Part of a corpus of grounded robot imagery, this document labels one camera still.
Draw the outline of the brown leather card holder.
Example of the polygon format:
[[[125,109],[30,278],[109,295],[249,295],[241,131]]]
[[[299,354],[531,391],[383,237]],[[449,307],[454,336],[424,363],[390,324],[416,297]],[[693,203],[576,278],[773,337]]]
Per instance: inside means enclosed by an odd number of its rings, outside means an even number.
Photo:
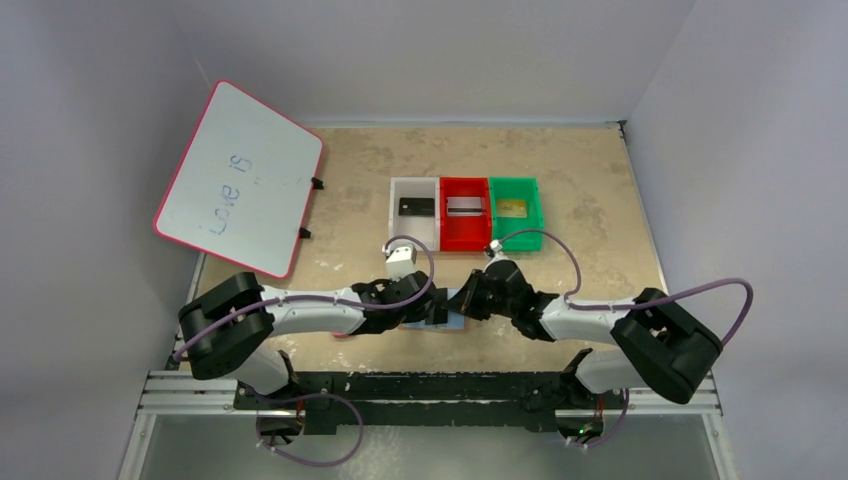
[[[450,298],[453,294],[455,294],[455,293],[457,292],[457,289],[450,289],[450,288],[447,288],[447,289],[449,290],[449,298]],[[427,316],[427,313],[426,313],[425,317],[424,317],[422,320],[419,320],[419,321],[416,321],[416,322],[410,322],[410,323],[403,323],[403,324],[400,326],[400,328],[401,328],[401,329],[406,329],[406,330],[421,330],[421,331],[430,331],[430,332],[436,332],[436,331],[447,331],[447,332],[454,332],[454,331],[458,332],[458,331],[464,331],[464,330],[465,330],[465,328],[466,328],[466,318],[465,318],[463,315],[459,314],[459,313],[455,313],[455,312],[451,312],[451,311],[449,311],[449,312],[450,312],[450,315],[449,315],[449,322],[448,322],[448,324],[447,324],[447,325],[445,325],[445,326],[425,326],[425,325],[424,325],[424,320],[425,320],[425,318],[426,318],[426,316]]]

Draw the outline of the white plastic bin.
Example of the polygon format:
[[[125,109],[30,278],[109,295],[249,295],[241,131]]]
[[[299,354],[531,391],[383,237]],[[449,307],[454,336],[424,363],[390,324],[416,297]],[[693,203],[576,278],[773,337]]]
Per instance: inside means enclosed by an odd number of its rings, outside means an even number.
[[[431,197],[435,199],[434,217],[399,216],[401,197]],[[437,177],[393,177],[390,182],[389,236],[409,235],[424,243],[431,251],[440,250],[439,209],[440,184]]]

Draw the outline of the red plastic bin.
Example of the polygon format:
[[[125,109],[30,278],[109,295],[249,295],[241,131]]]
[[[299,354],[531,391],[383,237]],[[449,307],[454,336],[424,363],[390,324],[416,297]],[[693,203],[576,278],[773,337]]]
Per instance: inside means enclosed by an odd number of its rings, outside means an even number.
[[[449,252],[481,251],[491,240],[492,216],[489,184],[483,177],[440,177],[440,250]],[[447,197],[481,197],[481,216],[446,216]]]

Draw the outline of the green plastic bin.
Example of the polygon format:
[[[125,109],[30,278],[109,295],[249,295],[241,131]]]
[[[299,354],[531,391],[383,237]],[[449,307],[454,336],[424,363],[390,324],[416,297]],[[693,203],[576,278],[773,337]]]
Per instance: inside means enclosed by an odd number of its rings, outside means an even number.
[[[500,239],[505,251],[537,252],[542,248],[540,233],[524,233],[505,239],[508,234],[526,229],[544,229],[545,217],[537,180],[532,177],[489,177],[492,235]],[[500,218],[495,213],[499,198],[522,199],[527,203],[526,218]]]

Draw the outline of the pink framed whiteboard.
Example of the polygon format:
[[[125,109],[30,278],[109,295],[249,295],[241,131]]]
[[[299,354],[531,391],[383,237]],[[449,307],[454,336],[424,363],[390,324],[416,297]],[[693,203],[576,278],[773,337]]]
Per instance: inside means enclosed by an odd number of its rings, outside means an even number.
[[[233,83],[215,84],[153,220],[160,236],[282,279],[324,150]]]

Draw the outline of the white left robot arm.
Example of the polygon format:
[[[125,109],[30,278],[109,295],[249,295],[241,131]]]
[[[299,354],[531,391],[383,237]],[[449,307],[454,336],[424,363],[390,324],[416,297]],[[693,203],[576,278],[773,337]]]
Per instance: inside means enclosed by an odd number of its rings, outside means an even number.
[[[433,317],[447,299],[447,289],[422,271],[317,292],[263,286],[255,274],[238,273],[180,309],[184,344],[173,358],[188,362],[197,380],[235,379],[284,409],[297,399],[298,382],[288,355],[270,349],[267,339],[382,334]]]

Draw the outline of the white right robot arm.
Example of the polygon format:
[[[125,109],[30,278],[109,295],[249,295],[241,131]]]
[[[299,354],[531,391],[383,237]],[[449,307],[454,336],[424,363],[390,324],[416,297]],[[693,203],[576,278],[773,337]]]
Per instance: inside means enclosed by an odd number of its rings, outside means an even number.
[[[474,320],[505,317],[531,340],[605,344],[603,351],[581,351],[565,369],[561,392],[576,407],[630,388],[686,404],[724,349],[716,334],[656,288],[612,302],[570,301],[535,289],[512,260],[473,271],[446,307]]]

